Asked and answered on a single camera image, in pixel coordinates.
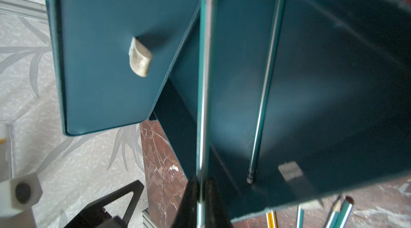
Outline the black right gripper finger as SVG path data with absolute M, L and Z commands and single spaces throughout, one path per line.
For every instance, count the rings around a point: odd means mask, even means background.
M 232 223 L 220 199 L 213 178 L 208 178 L 205 183 L 205 227 L 232 228 Z

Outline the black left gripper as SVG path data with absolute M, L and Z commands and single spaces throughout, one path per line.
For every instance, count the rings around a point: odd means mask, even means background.
M 137 207 L 144 186 L 137 180 L 104 197 L 101 197 L 83 208 L 67 225 L 67 228 L 126 228 Z M 112 216 L 106 211 L 110 203 L 132 193 L 133 196 L 123 217 Z M 186 185 L 185 192 L 172 228 L 195 228 L 197 226 L 198 181 L 191 177 Z

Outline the teal pull-out drawer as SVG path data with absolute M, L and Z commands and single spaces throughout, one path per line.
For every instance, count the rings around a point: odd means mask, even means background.
M 275 2 L 218 0 L 209 175 L 234 220 L 411 171 L 410 6 L 286 0 L 247 183 Z
M 152 113 L 200 0 L 46 0 L 63 134 Z

